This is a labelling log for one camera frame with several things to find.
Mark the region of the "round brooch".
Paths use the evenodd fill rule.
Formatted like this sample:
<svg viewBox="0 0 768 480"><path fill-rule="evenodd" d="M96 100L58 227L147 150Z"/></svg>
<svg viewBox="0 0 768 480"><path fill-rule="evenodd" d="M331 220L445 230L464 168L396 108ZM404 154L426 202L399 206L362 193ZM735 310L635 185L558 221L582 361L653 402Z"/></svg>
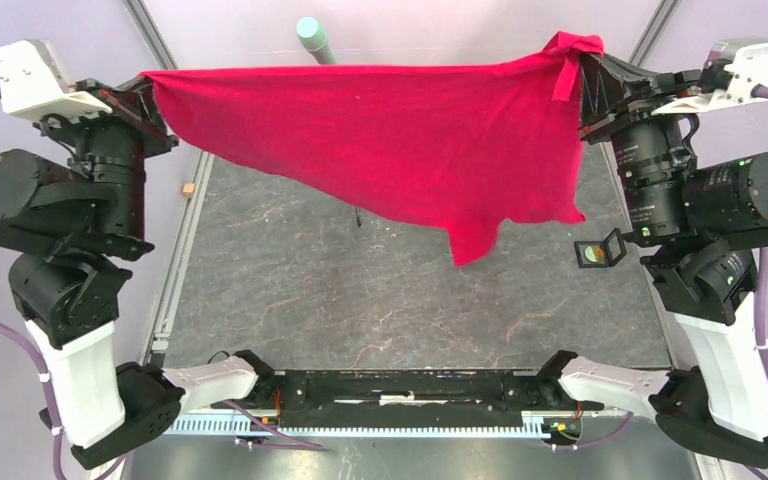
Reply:
<svg viewBox="0 0 768 480"><path fill-rule="evenodd" d="M601 263L605 258L604 250L598 245L588 245L583 249L584 258L591 263Z"/></svg>

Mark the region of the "red t-shirt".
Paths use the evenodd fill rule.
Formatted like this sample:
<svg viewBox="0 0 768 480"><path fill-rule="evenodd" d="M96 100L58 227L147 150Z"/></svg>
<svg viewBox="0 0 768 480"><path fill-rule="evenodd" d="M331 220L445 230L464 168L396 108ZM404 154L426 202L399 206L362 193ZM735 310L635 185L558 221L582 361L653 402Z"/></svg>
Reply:
<svg viewBox="0 0 768 480"><path fill-rule="evenodd" d="M466 265L504 221L577 224L581 58L598 36L556 33L496 64L156 70L185 142L392 221L434 227Z"/></svg>

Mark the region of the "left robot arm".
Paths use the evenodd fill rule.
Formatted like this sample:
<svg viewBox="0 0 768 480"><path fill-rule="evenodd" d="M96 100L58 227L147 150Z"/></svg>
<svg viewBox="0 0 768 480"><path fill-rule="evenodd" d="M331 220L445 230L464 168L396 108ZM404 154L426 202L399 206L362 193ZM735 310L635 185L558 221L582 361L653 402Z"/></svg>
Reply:
<svg viewBox="0 0 768 480"><path fill-rule="evenodd" d="M31 121L67 150L58 164L23 149L0 152L0 247L17 259L8 283L45 365L50 430L86 469L165 432L179 415L225 400L266 405L273 379L247 353L186 369L113 355L118 295L131 278L119 260L153 250L144 234L145 162L176 147L151 83L81 81L75 112L45 109Z"/></svg>

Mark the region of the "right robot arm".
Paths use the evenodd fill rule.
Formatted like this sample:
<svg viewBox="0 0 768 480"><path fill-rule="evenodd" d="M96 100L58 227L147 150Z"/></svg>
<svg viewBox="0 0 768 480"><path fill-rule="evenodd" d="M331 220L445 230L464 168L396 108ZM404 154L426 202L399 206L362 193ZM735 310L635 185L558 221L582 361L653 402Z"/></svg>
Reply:
<svg viewBox="0 0 768 480"><path fill-rule="evenodd" d="M653 249L641 264L697 363L646 372L562 350L538 372L538 396L551 408L615 407L689 451L765 469L765 280L754 256L768 247L768 152L701 168L679 122L697 131L703 113L768 100L768 40L720 42L700 70L656 73L591 53L579 70L579 135L612 145L631 225L610 239Z"/></svg>

